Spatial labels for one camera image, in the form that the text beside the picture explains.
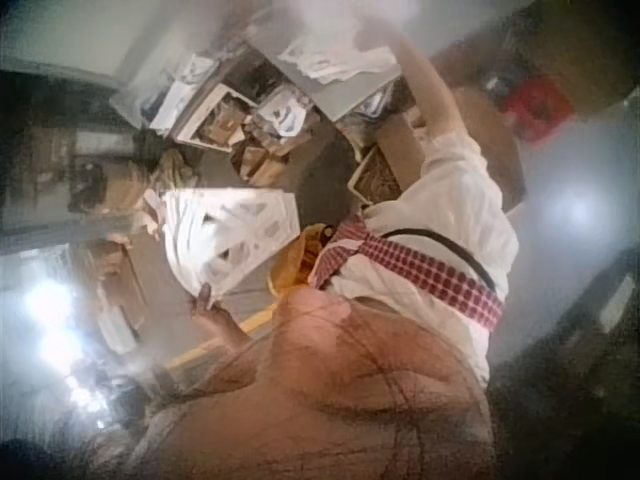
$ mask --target clutter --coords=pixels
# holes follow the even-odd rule
[[[376,93],[370,96],[362,105],[357,107],[355,109],[355,112],[368,118],[378,118],[393,96],[395,85],[395,82],[391,82],[386,87],[378,90]]]
[[[272,132],[281,137],[295,137],[304,126],[307,111],[313,103],[293,85],[278,87],[256,110],[256,123],[259,119],[268,122]]]
[[[414,130],[417,127],[419,124],[412,122],[411,114],[393,115],[376,136],[380,150],[403,192],[420,178],[424,161],[422,145]]]
[[[267,156],[249,179],[252,187],[271,187],[287,167],[287,160],[275,155]]]
[[[349,190],[366,205],[397,200],[402,194],[389,163],[378,146],[371,149],[349,180]]]
[[[107,179],[104,201],[94,213],[132,211],[149,186],[148,175],[133,162],[105,161],[101,167]]]
[[[200,140],[220,146],[232,146],[244,140],[242,124],[249,116],[243,111],[246,109],[246,106],[241,105],[231,95],[226,95],[200,127]]]
[[[196,107],[175,139],[186,145],[231,152],[233,144],[242,141],[241,136],[234,135],[251,120],[252,107],[257,105],[220,83]]]
[[[350,28],[332,35],[305,35],[294,40],[278,58],[295,64],[304,75],[322,84],[348,80],[358,73],[384,72],[396,64],[389,47],[358,50],[357,34],[358,29]]]
[[[153,189],[158,195],[179,188],[193,188],[197,182],[198,176],[175,148],[167,150],[162,155],[158,169],[152,177]]]
[[[165,203],[171,270],[193,296],[211,285],[210,304],[300,233],[294,195],[276,190],[177,190]]]
[[[249,180],[262,165],[269,152],[258,145],[249,144],[242,152],[238,173],[243,180]]]
[[[320,116],[315,112],[309,112],[305,118],[302,131],[295,137],[280,137],[265,132],[256,125],[248,125],[248,131],[260,142],[260,144],[272,155],[284,157],[294,148],[311,139],[310,129],[320,121]]]
[[[69,184],[71,199],[67,210],[72,213],[91,213],[104,202],[107,177],[99,163],[84,163],[73,172]]]

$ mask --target light fixture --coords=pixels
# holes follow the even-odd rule
[[[62,375],[69,375],[71,366],[83,357],[82,346],[73,332],[56,330],[47,333],[42,340],[40,356]]]
[[[27,308],[44,328],[61,328],[71,315],[71,295],[59,283],[47,280],[27,294]]]

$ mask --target fingers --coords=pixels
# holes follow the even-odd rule
[[[198,294],[198,298],[196,299],[196,313],[203,314],[208,309],[209,300],[211,299],[211,285],[205,283],[200,289],[200,293]]]

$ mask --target red and white gingham fabric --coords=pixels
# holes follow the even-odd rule
[[[341,240],[361,242],[353,250],[334,245]],[[493,331],[502,317],[504,304],[481,281],[469,278],[454,267],[397,242],[372,235],[364,221],[356,217],[342,223],[318,258],[310,277],[313,288],[322,289],[352,255],[361,254],[400,275],[421,290],[467,318]]]

